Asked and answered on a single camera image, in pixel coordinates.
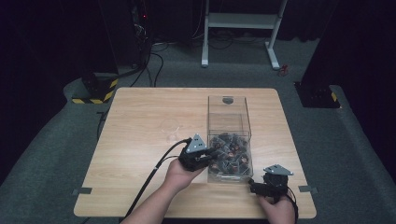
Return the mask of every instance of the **gray carpet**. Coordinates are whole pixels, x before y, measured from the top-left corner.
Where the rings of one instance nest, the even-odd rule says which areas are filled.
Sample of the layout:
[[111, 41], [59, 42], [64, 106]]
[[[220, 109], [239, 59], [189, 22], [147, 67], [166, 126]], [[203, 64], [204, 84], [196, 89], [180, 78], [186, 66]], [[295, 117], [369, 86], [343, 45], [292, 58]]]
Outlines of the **gray carpet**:
[[[300, 81], [317, 41], [276, 41], [275, 50], [289, 74], [273, 71], [263, 42], [234, 41], [227, 49], [210, 49], [209, 66], [201, 68], [201, 48], [154, 46], [164, 65], [158, 87], [274, 88], [278, 91], [318, 215], [299, 223], [396, 223], [396, 188], [375, 155], [343, 91], [331, 86], [342, 108], [301, 106], [293, 82]], [[211, 41], [221, 48], [226, 42]], [[151, 56], [157, 73], [161, 61]], [[128, 87], [137, 75], [121, 78]], [[67, 105], [41, 130], [0, 188], [0, 223], [81, 223], [73, 213], [71, 192], [82, 185], [96, 146], [96, 131], [105, 105], [75, 105], [70, 98], [80, 80], [64, 88]], [[149, 85], [148, 73], [136, 87]], [[93, 217], [87, 223], [118, 223], [116, 217]], [[166, 219], [165, 223], [262, 223], [261, 220]]]

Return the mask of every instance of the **white metal stand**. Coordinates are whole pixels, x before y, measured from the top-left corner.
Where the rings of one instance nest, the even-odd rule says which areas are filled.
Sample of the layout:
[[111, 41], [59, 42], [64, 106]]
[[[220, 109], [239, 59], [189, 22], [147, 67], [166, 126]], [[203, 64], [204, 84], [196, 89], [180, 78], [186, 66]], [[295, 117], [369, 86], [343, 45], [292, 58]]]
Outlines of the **white metal stand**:
[[202, 50], [202, 67], [209, 66], [209, 48], [208, 48], [208, 31], [209, 27], [228, 27], [228, 28], [251, 28], [251, 29], [268, 29], [273, 30], [269, 42], [265, 42], [271, 65], [273, 69], [280, 68], [274, 52], [274, 43], [276, 35], [282, 22], [283, 12], [285, 11], [288, 0], [282, 0], [279, 12], [275, 15], [262, 14], [236, 14], [236, 13], [210, 13], [209, 2], [206, 0], [205, 8], [205, 34]]

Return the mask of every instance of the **forearm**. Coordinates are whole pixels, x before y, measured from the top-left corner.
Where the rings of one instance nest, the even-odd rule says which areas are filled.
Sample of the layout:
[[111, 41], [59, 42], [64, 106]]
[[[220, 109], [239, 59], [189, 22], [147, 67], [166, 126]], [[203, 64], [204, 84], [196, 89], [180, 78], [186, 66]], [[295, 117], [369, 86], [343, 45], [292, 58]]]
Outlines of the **forearm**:
[[121, 224], [162, 223], [170, 203], [177, 192], [164, 185], [155, 190]]

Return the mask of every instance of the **person's arm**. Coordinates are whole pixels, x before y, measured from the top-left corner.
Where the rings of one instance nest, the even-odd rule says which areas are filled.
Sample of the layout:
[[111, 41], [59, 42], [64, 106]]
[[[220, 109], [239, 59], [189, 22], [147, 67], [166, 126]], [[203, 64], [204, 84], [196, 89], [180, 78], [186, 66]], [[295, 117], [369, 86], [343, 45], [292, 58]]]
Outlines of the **person's arm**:
[[258, 195], [259, 204], [262, 206], [268, 221], [271, 224], [294, 224], [295, 213], [290, 199], [282, 196], [277, 203], [268, 202], [268, 198]]
[[140, 204], [131, 215], [126, 217], [121, 224], [162, 223], [173, 198], [185, 189], [203, 170], [186, 171], [178, 159], [171, 161], [161, 186]]

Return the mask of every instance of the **human hand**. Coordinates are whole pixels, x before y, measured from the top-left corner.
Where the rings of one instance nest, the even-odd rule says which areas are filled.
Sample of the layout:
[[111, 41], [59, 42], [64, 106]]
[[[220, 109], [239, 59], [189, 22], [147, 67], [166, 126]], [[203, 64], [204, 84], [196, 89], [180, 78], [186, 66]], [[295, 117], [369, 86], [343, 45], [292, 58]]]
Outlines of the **human hand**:
[[180, 161], [175, 159], [169, 164], [162, 187], [172, 189], [175, 191], [174, 193], [177, 194], [184, 188], [188, 187], [191, 181], [204, 169], [205, 168], [194, 172], [186, 171]]
[[268, 221], [271, 224], [293, 224], [295, 223], [295, 213], [294, 207], [290, 199], [286, 196], [281, 196], [279, 202], [270, 203], [269, 198], [261, 195], [257, 195], [259, 198], [259, 203], [264, 210]]

